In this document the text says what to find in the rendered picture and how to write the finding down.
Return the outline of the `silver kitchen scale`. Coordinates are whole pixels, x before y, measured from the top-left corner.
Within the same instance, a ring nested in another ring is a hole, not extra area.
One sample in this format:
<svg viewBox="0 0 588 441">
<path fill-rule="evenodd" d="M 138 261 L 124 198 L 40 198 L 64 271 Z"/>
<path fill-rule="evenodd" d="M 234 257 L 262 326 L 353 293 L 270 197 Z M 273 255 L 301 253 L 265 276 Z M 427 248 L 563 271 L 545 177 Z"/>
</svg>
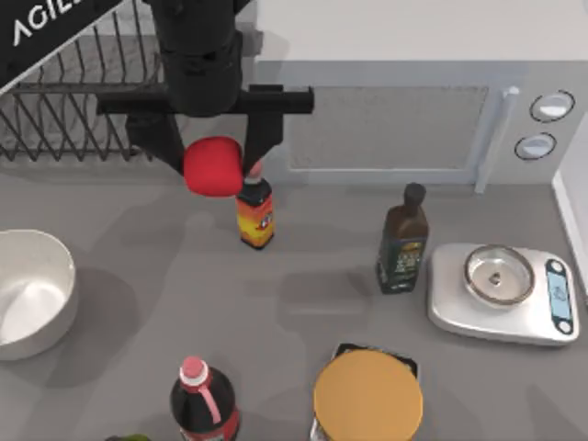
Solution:
<svg viewBox="0 0 588 441">
<path fill-rule="evenodd" d="M 427 310 L 439 328 L 486 340 L 564 346 L 581 333 L 570 266 L 553 253 L 502 244 L 437 246 Z"/>
</svg>

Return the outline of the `jar with orange lid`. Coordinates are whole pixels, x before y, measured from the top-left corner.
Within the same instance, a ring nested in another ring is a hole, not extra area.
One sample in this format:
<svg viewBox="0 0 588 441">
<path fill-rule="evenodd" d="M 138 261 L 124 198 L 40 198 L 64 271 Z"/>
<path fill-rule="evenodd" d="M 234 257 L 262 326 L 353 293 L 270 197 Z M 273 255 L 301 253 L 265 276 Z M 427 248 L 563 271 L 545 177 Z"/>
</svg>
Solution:
<svg viewBox="0 0 588 441">
<path fill-rule="evenodd" d="M 322 368 L 312 409 L 324 441 L 413 441 L 424 417 L 424 395 L 398 358 L 358 349 Z"/>
</svg>

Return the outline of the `dark soda bottle red cap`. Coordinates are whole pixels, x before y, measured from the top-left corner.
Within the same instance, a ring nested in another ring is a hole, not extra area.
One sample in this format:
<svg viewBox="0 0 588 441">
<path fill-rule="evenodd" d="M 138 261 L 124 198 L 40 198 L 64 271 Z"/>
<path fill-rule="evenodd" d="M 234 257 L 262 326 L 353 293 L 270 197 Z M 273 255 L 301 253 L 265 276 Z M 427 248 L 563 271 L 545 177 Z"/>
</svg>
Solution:
<svg viewBox="0 0 588 441">
<path fill-rule="evenodd" d="M 170 410 L 184 441 L 236 441 L 241 415 L 234 387 L 199 356 L 187 356 L 170 392 Z"/>
</svg>

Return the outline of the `pale microwave oven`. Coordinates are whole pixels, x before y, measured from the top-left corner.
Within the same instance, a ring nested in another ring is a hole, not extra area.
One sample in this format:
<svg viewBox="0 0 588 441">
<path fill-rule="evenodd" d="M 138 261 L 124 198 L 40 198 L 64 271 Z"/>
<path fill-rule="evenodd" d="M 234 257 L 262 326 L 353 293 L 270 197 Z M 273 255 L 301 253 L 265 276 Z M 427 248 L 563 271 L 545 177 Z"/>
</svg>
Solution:
<svg viewBox="0 0 588 441">
<path fill-rule="evenodd" d="M 462 169 L 294 169 L 287 125 L 272 163 L 290 180 L 475 185 L 501 91 L 513 85 L 520 96 L 488 185 L 547 184 L 588 110 L 588 0 L 255 0 L 250 18 L 263 35 L 254 65 L 262 83 L 488 90 Z M 559 90 L 574 96 L 571 113 L 533 120 L 533 101 Z M 543 132 L 557 140 L 550 155 L 515 155 L 520 139 Z"/>
</svg>

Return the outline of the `dark green oil bottle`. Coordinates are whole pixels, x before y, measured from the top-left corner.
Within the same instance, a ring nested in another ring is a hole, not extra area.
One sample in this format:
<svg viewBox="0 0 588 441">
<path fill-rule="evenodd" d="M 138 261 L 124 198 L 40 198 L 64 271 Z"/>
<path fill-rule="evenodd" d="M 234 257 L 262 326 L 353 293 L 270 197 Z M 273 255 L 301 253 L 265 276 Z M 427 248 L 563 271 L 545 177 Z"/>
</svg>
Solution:
<svg viewBox="0 0 588 441">
<path fill-rule="evenodd" d="M 423 185 L 410 183 L 401 205 L 387 212 L 376 261 L 379 288 L 385 295 L 415 288 L 430 233 L 423 209 L 425 195 Z"/>
</svg>

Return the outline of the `large microwave knob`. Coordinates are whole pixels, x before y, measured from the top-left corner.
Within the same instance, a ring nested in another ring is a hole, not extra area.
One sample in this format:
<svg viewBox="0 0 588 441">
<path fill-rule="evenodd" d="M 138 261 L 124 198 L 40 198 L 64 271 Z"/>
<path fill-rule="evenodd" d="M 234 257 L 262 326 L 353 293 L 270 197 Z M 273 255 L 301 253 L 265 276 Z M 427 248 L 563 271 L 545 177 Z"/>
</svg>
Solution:
<svg viewBox="0 0 588 441">
<path fill-rule="evenodd" d="M 574 96 L 565 90 L 538 96 L 529 108 L 533 120 L 551 123 L 565 118 L 575 107 Z"/>
</svg>

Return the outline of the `microwave oven door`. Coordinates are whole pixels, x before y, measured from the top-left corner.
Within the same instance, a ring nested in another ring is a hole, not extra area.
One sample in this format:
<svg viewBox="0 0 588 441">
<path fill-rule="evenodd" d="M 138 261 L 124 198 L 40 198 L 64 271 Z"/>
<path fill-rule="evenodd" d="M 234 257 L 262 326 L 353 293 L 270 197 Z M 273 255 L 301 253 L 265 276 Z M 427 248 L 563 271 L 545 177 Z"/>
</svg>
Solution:
<svg viewBox="0 0 588 441">
<path fill-rule="evenodd" d="M 321 87 L 288 123 L 288 164 L 301 170 L 462 169 L 485 87 Z"/>
</svg>

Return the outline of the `dark bottle with orange label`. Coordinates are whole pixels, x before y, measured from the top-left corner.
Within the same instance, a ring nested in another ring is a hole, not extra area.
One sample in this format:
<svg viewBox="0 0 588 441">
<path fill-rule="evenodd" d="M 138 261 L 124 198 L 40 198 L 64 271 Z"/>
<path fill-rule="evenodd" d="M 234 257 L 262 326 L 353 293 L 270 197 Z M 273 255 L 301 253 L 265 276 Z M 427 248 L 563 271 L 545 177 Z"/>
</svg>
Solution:
<svg viewBox="0 0 588 441">
<path fill-rule="evenodd" d="M 264 249 L 274 237 L 273 190 L 258 161 L 243 181 L 235 199 L 241 240 L 256 250 Z"/>
</svg>

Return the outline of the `white bowl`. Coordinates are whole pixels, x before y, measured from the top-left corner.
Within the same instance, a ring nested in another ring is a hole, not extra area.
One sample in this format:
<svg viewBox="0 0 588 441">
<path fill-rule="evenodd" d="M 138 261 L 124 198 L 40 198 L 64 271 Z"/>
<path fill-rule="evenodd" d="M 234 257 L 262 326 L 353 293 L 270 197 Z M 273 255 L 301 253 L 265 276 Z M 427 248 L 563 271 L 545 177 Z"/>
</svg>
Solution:
<svg viewBox="0 0 588 441">
<path fill-rule="evenodd" d="M 31 229 L 0 231 L 0 362 L 55 346 L 78 311 L 77 268 L 55 236 Z"/>
</svg>

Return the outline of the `small microwave knob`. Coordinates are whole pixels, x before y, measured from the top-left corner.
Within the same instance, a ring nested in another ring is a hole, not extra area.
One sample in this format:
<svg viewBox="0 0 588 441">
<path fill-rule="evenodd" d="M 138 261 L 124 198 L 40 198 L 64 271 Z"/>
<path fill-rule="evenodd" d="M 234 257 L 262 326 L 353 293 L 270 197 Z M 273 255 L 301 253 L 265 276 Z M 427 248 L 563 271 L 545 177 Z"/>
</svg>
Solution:
<svg viewBox="0 0 588 441">
<path fill-rule="evenodd" d="M 543 132 L 520 139 L 514 147 L 514 153 L 523 161 L 536 161 L 550 155 L 556 146 L 557 140 Z"/>
</svg>

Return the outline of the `red apple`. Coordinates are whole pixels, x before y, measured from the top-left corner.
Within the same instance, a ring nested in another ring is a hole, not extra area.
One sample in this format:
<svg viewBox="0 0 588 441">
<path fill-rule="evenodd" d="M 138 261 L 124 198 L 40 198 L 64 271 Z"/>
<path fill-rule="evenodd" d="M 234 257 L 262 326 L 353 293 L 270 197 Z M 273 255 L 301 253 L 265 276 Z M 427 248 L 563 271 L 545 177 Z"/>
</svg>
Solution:
<svg viewBox="0 0 588 441">
<path fill-rule="evenodd" d="M 192 142 L 183 158 L 187 188 L 200 196 L 229 198 L 243 186 L 242 150 L 231 137 L 213 136 Z"/>
</svg>

